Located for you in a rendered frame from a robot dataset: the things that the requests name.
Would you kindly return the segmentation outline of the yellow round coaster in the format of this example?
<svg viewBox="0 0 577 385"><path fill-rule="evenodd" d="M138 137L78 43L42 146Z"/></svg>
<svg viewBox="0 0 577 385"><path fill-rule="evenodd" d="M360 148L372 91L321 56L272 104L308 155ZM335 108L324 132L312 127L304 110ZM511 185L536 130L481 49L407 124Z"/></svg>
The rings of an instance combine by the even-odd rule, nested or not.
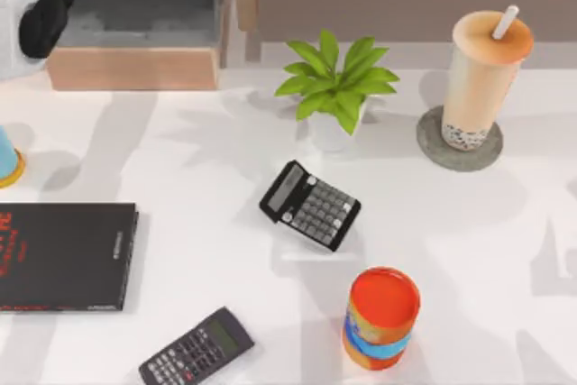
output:
<svg viewBox="0 0 577 385"><path fill-rule="evenodd" d="M23 175L25 170L24 156L18 150L15 150L15 154L17 156L16 167L12 173L0 178L0 188L7 188L13 185Z"/></svg>

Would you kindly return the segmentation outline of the dark grey scientific calculator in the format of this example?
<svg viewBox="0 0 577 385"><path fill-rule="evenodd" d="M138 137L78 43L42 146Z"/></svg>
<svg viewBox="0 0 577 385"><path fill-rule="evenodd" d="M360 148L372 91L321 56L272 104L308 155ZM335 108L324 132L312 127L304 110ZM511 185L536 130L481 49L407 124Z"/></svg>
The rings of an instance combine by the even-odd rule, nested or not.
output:
<svg viewBox="0 0 577 385"><path fill-rule="evenodd" d="M254 346L236 316L221 307L139 367L145 385L199 385Z"/></svg>

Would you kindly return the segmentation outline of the orange can with blue band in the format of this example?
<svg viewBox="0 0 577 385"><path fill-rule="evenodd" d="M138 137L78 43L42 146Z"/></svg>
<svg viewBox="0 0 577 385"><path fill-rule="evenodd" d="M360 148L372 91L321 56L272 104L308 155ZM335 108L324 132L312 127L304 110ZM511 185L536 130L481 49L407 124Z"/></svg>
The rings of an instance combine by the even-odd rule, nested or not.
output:
<svg viewBox="0 0 577 385"><path fill-rule="evenodd" d="M405 273L373 267L354 280L343 322L343 347L366 370L395 365L410 341L420 293Z"/></svg>

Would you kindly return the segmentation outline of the light blue cup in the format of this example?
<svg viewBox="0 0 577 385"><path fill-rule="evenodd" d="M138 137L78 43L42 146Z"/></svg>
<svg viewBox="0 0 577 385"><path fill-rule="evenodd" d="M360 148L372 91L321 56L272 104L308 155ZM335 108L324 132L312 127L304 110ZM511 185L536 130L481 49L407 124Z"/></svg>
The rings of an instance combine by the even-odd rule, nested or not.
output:
<svg viewBox="0 0 577 385"><path fill-rule="evenodd" d="M5 128L0 125L0 179L12 175L18 168L19 157Z"/></svg>

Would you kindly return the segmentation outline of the pale wooden drawer front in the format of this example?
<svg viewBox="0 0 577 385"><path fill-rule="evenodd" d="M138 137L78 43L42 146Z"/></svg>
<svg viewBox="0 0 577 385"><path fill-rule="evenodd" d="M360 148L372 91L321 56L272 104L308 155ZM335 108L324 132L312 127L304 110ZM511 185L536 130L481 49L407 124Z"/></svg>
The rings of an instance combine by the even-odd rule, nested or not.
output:
<svg viewBox="0 0 577 385"><path fill-rule="evenodd" d="M59 91L216 90L220 50L59 47L46 68Z"/></svg>

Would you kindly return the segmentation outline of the grey round coaster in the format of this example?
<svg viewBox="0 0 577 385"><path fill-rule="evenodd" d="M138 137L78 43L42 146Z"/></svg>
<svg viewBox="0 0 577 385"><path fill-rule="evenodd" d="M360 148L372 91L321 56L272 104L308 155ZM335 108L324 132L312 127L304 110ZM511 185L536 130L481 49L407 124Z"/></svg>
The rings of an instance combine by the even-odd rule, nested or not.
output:
<svg viewBox="0 0 577 385"><path fill-rule="evenodd" d="M474 172L492 165L504 147L499 125L489 130L465 132L443 123L444 107L438 105L421 116L417 123L417 143L433 163L457 172Z"/></svg>

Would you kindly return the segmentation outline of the grey pierced drawer inside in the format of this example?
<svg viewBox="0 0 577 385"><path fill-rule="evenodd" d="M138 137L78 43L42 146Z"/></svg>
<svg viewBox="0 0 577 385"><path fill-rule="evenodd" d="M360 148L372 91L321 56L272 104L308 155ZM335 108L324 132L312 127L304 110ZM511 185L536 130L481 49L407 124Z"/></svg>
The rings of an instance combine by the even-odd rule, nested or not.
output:
<svg viewBox="0 0 577 385"><path fill-rule="evenodd" d="M50 58L72 49L183 48L226 57L228 0L75 0Z"/></svg>

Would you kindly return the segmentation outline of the black book with red lettering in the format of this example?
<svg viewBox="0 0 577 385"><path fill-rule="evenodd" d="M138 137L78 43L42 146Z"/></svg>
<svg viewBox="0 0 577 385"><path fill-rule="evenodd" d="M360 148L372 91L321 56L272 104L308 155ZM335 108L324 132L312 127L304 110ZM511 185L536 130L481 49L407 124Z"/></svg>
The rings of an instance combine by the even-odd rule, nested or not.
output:
<svg viewBox="0 0 577 385"><path fill-rule="evenodd" d="M134 203L0 203L0 313L120 311Z"/></svg>

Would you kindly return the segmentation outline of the black calculator with grey keys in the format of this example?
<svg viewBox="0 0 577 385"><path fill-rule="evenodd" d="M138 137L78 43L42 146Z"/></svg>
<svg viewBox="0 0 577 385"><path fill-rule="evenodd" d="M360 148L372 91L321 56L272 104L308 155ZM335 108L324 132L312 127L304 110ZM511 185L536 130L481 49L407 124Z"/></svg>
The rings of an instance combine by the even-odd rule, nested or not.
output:
<svg viewBox="0 0 577 385"><path fill-rule="evenodd" d="M362 209L361 202L289 161L259 203L281 223L312 242L336 252Z"/></svg>

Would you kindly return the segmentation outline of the bubble tea cup with straw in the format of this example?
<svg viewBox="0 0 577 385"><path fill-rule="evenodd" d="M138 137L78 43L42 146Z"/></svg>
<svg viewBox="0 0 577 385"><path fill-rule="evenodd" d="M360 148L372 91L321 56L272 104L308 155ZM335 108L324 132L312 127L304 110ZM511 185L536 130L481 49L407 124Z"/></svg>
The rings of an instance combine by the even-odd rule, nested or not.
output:
<svg viewBox="0 0 577 385"><path fill-rule="evenodd" d="M444 99L441 134L460 151L486 141L534 37L517 18L519 8L476 11L453 28L453 57Z"/></svg>

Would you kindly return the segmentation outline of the green plant in white pot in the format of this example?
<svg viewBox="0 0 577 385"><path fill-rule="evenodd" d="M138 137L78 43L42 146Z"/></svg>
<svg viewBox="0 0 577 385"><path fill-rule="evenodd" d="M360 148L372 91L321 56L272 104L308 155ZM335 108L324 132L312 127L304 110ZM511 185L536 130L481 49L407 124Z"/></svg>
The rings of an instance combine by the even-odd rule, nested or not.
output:
<svg viewBox="0 0 577 385"><path fill-rule="evenodd" d="M296 120L307 122L312 143L324 152L348 148L362 124L372 96L397 92L397 74L382 67L379 61L389 52L372 36L352 43L340 56L336 36L322 30L318 45L292 40L286 45L299 61L284 68L289 78L275 91L276 96L297 96Z"/></svg>

